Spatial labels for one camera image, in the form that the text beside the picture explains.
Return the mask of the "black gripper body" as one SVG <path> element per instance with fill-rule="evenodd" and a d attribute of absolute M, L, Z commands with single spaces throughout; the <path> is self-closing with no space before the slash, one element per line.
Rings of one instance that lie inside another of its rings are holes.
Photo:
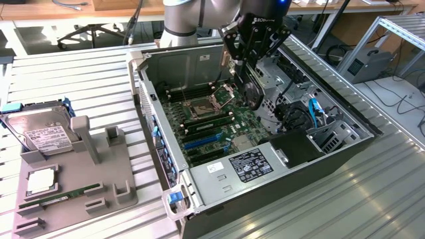
<path fill-rule="evenodd" d="M 239 6 L 239 17 L 243 19 L 243 39 L 247 49 L 247 60 L 255 59 L 255 46 L 265 30 L 285 25 L 282 20 L 289 11 L 290 0 L 243 0 Z"/>

